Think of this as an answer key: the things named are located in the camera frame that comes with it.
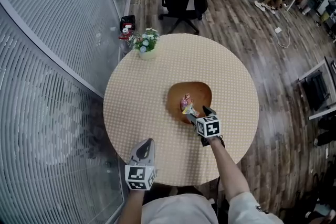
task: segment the round table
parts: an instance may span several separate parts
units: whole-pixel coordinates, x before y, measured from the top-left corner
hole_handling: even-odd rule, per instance
[[[167,93],[178,82],[201,81],[212,91],[211,108],[221,119],[228,152],[237,163],[250,147],[259,102],[243,63],[222,45],[200,36],[160,37],[157,57],[141,60],[137,51],[119,63],[107,85],[104,121],[115,150],[127,163],[132,148],[146,138],[155,142],[155,182],[188,186],[218,177],[211,147],[203,147],[191,125],[166,110]]]

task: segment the blue flower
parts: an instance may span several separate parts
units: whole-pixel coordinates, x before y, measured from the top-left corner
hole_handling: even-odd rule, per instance
[[[146,50],[147,50],[147,48],[144,47],[144,46],[142,46],[142,47],[140,48],[140,51],[141,51],[141,52],[146,52]]]

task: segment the white vase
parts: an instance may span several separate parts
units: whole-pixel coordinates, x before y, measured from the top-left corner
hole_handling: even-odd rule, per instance
[[[139,56],[142,60],[150,60],[156,57],[156,46],[151,51],[141,52],[139,51]]]

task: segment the wooden bowl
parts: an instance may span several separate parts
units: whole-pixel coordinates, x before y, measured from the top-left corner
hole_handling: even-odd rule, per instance
[[[194,109],[200,113],[198,118],[205,117],[202,106],[210,107],[212,93],[207,84],[199,81],[180,82],[171,86],[166,108],[177,120],[191,124],[181,111],[181,100],[187,93],[194,100]]]

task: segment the candy wrapper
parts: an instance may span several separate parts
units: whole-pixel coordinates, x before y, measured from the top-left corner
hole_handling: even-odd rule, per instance
[[[183,97],[181,100],[182,114],[192,114],[195,117],[198,117],[199,112],[194,109],[193,103],[194,103],[194,100],[190,97],[190,94],[187,93],[185,97]]]

